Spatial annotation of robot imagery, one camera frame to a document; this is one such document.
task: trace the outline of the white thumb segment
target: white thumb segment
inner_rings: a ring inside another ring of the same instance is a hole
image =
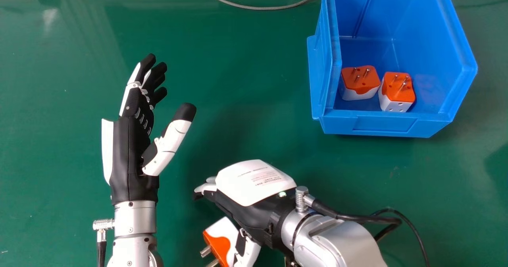
[[[102,119],[102,165],[104,179],[109,184],[113,171],[113,122]]]
[[[143,167],[143,173],[158,176],[175,155],[178,147],[189,130],[192,122],[186,120],[174,120],[169,124],[165,134],[154,140],[157,147],[155,157]]]

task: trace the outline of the black and white robotic hand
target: black and white robotic hand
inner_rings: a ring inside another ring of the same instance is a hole
[[[102,120],[104,178],[111,186],[114,219],[96,220],[98,266],[106,261],[106,231],[114,229],[108,267],[162,267],[156,247],[159,174],[171,161],[192,124],[196,107],[183,103],[160,137],[150,142],[154,108],[166,95],[159,86],[167,66],[147,55],[134,69],[123,95],[119,118]]]
[[[227,215],[203,231],[207,246],[201,256],[215,256],[207,267],[252,267],[264,245],[283,252],[287,267],[386,267],[377,241],[396,229],[401,219],[417,236],[429,266],[423,243],[403,214],[394,209],[370,216],[338,213],[261,160],[233,164],[206,179],[194,189],[196,200],[203,197]],[[373,236],[365,223],[387,227]]]

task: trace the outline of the blue plastic bin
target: blue plastic bin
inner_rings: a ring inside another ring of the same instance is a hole
[[[307,39],[312,118],[328,134],[430,137],[452,122],[477,63],[451,0],[321,0]],[[417,100],[407,113],[372,99],[344,101],[342,67],[373,65],[412,77]]]

